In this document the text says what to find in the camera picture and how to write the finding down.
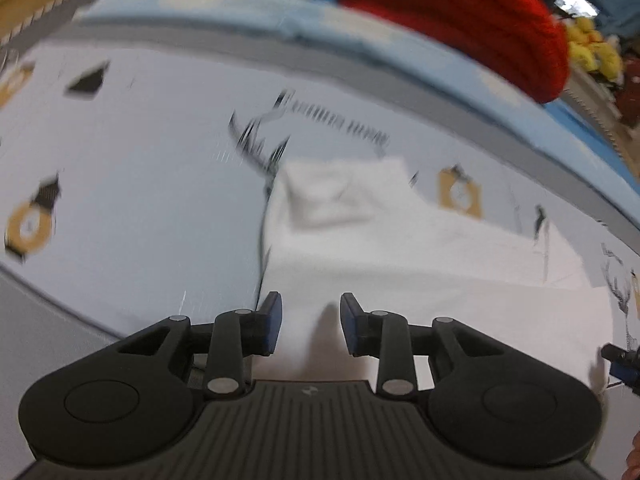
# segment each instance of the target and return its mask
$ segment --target metal screw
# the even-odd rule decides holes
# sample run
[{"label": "metal screw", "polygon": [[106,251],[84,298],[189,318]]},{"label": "metal screw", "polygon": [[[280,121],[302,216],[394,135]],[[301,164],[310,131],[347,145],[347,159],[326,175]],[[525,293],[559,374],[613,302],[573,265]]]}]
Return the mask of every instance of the metal screw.
[{"label": "metal screw", "polygon": [[238,389],[238,381],[231,377],[218,377],[207,383],[207,388],[215,394],[232,394]]},{"label": "metal screw", "polygon": [[382,389],[389,395],[403,396],[410,394],[414,390],[414,386],[404,379],[389,379],[382,385]]}]

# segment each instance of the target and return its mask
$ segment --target light blue patterned fabric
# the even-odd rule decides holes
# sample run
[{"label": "light blue patterned fabric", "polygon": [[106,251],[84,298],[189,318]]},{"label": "light blue patterned fabric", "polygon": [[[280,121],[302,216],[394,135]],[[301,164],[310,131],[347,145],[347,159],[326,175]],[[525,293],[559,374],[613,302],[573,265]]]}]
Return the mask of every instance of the light blue patterned fabric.
[{"label": "light blue patterned fabric", "polygon": [[615,204],[640,228],[640,195],[575,121],[541,106],[474,60],[423,35],[321,0],[99,0],[84,22],[163,19],[270,33],[284,41],[330,45],[394,67],[500,124],[558,161]]}]

